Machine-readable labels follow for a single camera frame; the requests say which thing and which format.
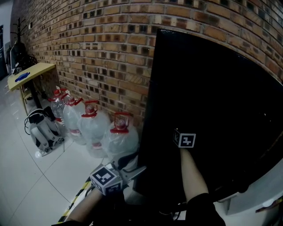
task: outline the black sleeve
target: black sleeve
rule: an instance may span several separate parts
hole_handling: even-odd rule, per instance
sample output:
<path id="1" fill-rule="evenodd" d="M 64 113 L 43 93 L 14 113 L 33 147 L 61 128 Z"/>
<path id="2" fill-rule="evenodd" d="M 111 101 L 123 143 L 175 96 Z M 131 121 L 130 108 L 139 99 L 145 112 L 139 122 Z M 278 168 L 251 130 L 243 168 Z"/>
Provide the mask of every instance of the black sleeve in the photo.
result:
<path id="1" fill-rule="evenodd" d="M 187 203 L 186 222 L 194 225 L 225 226 L 225 222 L 215 210 L 209 194 L 201 194 Z"/>

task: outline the cable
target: cable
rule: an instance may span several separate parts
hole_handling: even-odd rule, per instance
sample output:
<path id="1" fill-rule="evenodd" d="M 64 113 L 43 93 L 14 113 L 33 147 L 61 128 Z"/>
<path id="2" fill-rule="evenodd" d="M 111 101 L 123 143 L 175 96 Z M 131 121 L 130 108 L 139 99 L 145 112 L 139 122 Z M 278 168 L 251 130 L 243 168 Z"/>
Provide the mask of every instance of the cable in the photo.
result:
<path id="1" fill-rule="evenodd" d="M 102 164 L 103 160 L 104 160 L 104 158 L 101 160 L 100 164 Z"/>
<path id="2" fill-rule="evenodd" d="M 88 192 L 94 188 L 94 185 L 90 186 L 89 189 L 87 190 L 87 192 L 85 193 L 85 197 L 88 196 Z"/>
<path id="3" fill-rule="evenodd" d="M 37 64 L 37 59 L 33 55 L 25 55 L 20 60 L 18 60 L 18 63 L 18 66 L 16 66 L 15 68 L 21 68 L 22 70 L 25 70 Z"/>
<path id="4" fill-rule="evenodd" d="M 177 218 L 176 218 L 174 221 L 176 221 L 176 220 L 178 220 L 178 219 L 179 219 L 180 214 L 181 214 L 181 211 L 178 213 L 178 216 L 177 216 Z"/>
<path id="5" fill-rule="evenodd" d="M 28 123 L 28 118 L 25 119 L 24 124 L 25 124 L 25 132 L 26 132 L 26 134 L 30 135 L 30 134 L 27 133 L 27 131 L 26 131 L 26 128 L 28 128 L 28 127 L 26 126 L 27 123 Z"/>

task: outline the brick wall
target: brick wall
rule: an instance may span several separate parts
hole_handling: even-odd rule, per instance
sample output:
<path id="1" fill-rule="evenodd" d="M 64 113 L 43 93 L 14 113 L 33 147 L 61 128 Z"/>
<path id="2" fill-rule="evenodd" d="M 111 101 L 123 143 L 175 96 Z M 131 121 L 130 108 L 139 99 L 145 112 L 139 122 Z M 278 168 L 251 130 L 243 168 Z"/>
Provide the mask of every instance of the brick wall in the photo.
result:
<path id="1" fill-rule="evenodd" d="M 281 81 L 282 9 L 276 0 L 14 0 L 11 24 L 33 23 L 23 42 L 57 65 L 62 87 L 132 113 L 142 128 L 158 28 L 227 46 Z"/>

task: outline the white floor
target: white floor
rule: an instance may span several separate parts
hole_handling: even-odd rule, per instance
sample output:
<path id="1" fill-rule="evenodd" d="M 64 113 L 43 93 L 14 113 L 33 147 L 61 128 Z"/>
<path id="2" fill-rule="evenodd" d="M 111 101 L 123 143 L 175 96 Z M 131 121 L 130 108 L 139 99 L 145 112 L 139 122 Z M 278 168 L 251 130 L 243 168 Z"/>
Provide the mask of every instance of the white floor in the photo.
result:
<path id="1" fill-rule="evenodd" d="M 36 158 L 37 147 L 24 131 L 26 114 L 19 91 L 10 92 L 6 78 L 0 81 L 0 97 L 0 226 L 56 224 L 102 159 L 91 157 L 71 139 Z M 33 101 L 28 105 L 35 109 Z M 267 216 L 267 212 L 225 216 L 220 204 L 216 208 L 227 226 L 260 226 Z"/>

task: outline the red handle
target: red handle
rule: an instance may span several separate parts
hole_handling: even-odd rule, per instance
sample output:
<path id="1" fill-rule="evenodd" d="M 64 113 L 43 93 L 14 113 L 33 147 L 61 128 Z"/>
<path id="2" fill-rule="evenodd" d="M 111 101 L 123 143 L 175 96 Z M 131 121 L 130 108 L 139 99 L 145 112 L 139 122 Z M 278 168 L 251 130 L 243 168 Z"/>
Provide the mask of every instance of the red handle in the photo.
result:
<path id="1" fill-rule="evenodd" d="M 77 105 L 78 103 L 80 103 L 81 101 L 83 101 L 82 98 L 78 99 L 78 100 L 74 103 L 74 105 L 76 106 L 76 105 Z"/>
<path id="2" fill-rule="evenodd" d="M 61 96 L 61 100 L 63 100 L 68 94 L 64 94 L 63 96 Z"/>
<path id="3" fill-rule="evenodd" d="M 86 102 L 84 102 L 85 104 L 89 104 L 89 103 L 98 103 L 98 101 L 96 101 L 96 100 L 90 100 L 90 101 L 86 101 Z"/>
<path id="4" fill-rule="evenodd" d="M 95 112 L 95 113 L 93 113 L 93 114 L 91 114 L 91 115 L 89 115 L 89 114 L 83 114 L 83 115 L 81 115 L 83 118 L 94 118 L 95 116 L 97 116 L 97 113 Z"/>

